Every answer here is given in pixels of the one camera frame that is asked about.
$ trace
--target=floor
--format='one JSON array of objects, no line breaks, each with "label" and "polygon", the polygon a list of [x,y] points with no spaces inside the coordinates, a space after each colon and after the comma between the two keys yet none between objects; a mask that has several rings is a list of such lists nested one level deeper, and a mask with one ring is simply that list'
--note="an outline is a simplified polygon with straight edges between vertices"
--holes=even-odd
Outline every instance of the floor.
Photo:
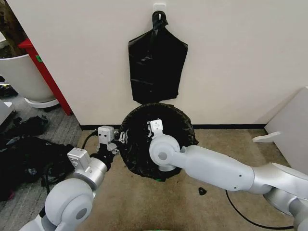
[{"label": "floor", "polygon": [[[50,125],[41,136],[55,143],[81,147],[90,131],[80,131],[74,116],[66,116],[61,108],[51,112],[29,107],[20,97],[7,99],[14,103],[16,116],[27,119],[45,115]],[[287,165],[272,143],[253,143],[264,135],[254,130],[196,130],[199,145],[228,154],[251,166],[267,162]],[[89,139],[86,149],[94,153],[97,137]],[[198,188],[207,193],[199,195]],[[260,195],[231,192],[237,208],[254,222],[268,226],[288,226],[293,219],[271,207]],[[0,202],[0,231],[17,231],[33,219],[44,205],[45,188],[40,182],[24,184],[8,202]],[[166,182],[142,178],[127,170],[116,156],[100,187],[93,210],[79,231],[141,231],[166,229],[173,231],[262,231],[243,220],[228,203],[224,190],[188,177],[184,171]]]},{"label": "floor", "polygon": [[[80,147],[90,131],[83,131]],[[288,165],[272,143],[253,143],[265,135],[262,129],[196,130],[199,145],[227,154],[251,166],[267,162]],[[86,149],[94,153],[97,137]],[[198,188],[207,193],[199,195]],[[231,192],[235,206],[249,219],[267,226],[289,226],[292,217],[270,206],[261,195]],[[188,177],[184,171],[166,182],[131,173],[121,157],[115,157],[100,187],[92,212],[79,231],[264,231],[241,218],[229,204],[225,191]]]},{"label": "floor", "polygon": [[[21,96],[1,98],[6,102],[13,102],[16,114],[8,122],[12,123],[13,117],[20,116],[28,119],[32,116],[45,115],[49,120],[47,131],[39,136],[58,144],[77,145],[81,134],[79,123],[74,115],[68,116],[61,107],[50,112],[30,107]],[[7,202],[0,202],[0,231],[17,231],[24,224],[36,217],[43,208],[46,199],[46,189],[41,187],[40,181],[23,184],[15,192],[15,197]]]}]

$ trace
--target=white wall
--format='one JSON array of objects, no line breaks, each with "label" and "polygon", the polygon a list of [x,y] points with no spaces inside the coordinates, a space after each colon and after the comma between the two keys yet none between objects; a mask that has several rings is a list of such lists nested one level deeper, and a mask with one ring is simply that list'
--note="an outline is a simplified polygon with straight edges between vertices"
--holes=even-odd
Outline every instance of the white wall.
[{"label": "white wall", "polygon": [[[132,100],[128,41],[150,0],[8,0],[82,125],[119,124]],[[189,44],[179,96],[194,124],[267,123],[308,84],[307,0],[168,0]]]}]

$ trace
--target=white robot link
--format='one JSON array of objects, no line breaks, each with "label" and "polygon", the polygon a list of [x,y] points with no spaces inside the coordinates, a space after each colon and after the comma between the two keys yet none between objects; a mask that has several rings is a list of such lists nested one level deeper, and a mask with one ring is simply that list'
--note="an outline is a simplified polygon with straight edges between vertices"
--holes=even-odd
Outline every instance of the white robot link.
[{"label": "white robot link", "polygon": [[[161,120],[150,122],[153,140],[150,156],[161,171],[180,167],[192,178],[229,191],[262,194],[281,212],[293,216],[296,231],[308,230],[308,176],[275,163],[250,167],[196,145],[180,149],[175,138],[163,133]],[[58,183],[48,194],[45,211],[20,231],[74,231],[90,214],[95,191],[103,181],[113,155],[118,152],[113,127],[98,128],[100,146],[110,155],[90,158],[86,150],[74,148],[68,158],[75,178]]]}]

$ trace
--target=baseboard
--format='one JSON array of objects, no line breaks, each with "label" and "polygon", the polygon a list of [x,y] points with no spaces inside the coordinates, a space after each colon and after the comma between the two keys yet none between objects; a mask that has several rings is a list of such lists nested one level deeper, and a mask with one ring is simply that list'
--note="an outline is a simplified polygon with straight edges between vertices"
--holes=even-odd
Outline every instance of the baseboard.
[{"label": "baseboard", "polygon": [[[114,127],[115,129],[119,129],[120,128],[120,124],[104,124],[105,126],[111,126]],[[102,126],[102,125],[79,125],[81,130],[86,131],[86,130],[95,130],[98,127]]]},{"label": "baseboard", "polygon": [[266,124],[194,124],[194,129],[263,129]]},{"label": "baseboard", "polygon": [[[194,124],[194,129],[263,129],[266,124]],[[102,125],[80,125],[81,130],[94,130]],[[115,129],[119,129],[121,125],[113,124]]]}]

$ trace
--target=black cable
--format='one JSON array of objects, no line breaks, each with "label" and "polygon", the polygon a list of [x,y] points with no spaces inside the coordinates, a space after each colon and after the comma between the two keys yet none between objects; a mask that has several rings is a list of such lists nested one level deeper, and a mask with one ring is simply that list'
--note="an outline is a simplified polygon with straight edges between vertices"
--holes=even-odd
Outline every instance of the black cable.
[{"label": "black cable", "polygon": [[97,130],[88,135],[85,141],[83,142],[82,149],[85,149],[88,139],[90,139],[91,136],[97,136],[97,135],[98,135]]},{"label": "black cable", "polygon": [[49,169],[50,169],[52,166],[53,166],[53,163],[47,164],[46,167],[45,167],[44,174],[43,174],[43,178],[44,178],[44,181],[45,181],[45,186],[46,186],[47,195],[50,193],[50,186],[49,186],[49,180],[48,180],[48,172],[49,172]]},{"label": "black cable", "polygon": [[294,226],[286,226],[286,227],[271,227],[271,226],[264,226],[264,225],[259,225],[257,223],[254,223],[253,221],[249,220],[247,217],[245,217],[236,207],[235,205],[232,203],[230,197],[229,197],[229,194],[228,194],[228,191],[226,190],[226,195],[227,195],[227,198],[231,204],[231,206],[234,208],[234,210],[242,217],[244,218],[246,221],[248,221],[249,223],[255,225],[255,226],[258,226],[260,228],[264,228],[264,229],[269,229],[269,230],[291,230],[294,228]]}]

